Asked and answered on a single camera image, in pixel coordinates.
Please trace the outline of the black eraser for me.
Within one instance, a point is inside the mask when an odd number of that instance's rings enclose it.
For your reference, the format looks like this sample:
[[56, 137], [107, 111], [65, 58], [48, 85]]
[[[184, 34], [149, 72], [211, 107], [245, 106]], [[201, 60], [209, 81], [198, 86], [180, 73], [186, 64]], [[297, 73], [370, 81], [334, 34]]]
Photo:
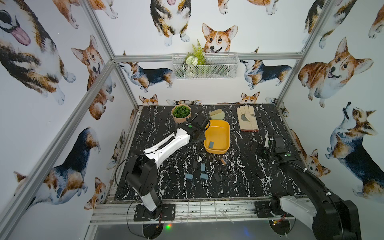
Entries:
[[218, 183], [221, 182], [221, 178], [218, 174], [214, 174], [214, 178], [215, 178], [216, 182], [218, 182]]

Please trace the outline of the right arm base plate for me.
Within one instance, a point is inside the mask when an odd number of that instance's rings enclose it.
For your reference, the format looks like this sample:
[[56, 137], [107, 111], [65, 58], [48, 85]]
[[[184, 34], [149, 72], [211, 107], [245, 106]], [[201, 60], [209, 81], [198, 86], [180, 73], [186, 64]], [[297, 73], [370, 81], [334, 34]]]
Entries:
[[284, 215], [284, 212], [280, 208], [280, 204], [276, 200], [268, 201], [256, 201], [255, 214], [259, 218], [279, 218]]

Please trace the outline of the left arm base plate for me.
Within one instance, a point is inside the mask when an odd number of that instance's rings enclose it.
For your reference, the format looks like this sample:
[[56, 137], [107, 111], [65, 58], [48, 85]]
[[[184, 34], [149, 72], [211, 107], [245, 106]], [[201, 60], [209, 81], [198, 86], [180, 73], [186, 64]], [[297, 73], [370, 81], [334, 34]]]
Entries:
[[176, 205], [175, 204], [161, 204], [154, 211], [149, 211], [144, 205], [137, 205], [134, 208], [135, 222], [148, 222], [148, 221], [173, 221], [175, 219]]

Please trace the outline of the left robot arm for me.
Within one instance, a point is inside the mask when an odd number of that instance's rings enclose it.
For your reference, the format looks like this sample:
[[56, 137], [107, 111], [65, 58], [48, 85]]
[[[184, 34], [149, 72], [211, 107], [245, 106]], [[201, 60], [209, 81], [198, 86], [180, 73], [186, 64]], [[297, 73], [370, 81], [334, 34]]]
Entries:
[[149, 213], [157, 213], [162, 208], [162, 201], [155, 191], [158, 168], [178, 149], [204, 141], [209, 127], [209, 118], [198, 112], [191, 119], [176, 124], [171, 134], [156, 145], [127, 158], [126, 183], [138, 194]]

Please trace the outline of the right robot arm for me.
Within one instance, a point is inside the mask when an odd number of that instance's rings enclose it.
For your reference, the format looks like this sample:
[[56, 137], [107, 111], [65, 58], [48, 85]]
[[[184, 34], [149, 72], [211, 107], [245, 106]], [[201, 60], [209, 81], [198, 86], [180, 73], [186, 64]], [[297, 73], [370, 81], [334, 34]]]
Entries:
[[291, 215], [305, 224], [317, 240], [360, 240], [361, 226], [357, 206], [334, 194], [308, 169], [298, 163], [298, 159], [286, 152], [285, 148], [265, 148], [259, 143], [252, 145], [251, 151], [258, 157], [265, 157], [274, 166], [294, 180], [308, 200], [300, 200], [286, 193], [272, 194], [269, 205], [255, 204], [256, 215]]

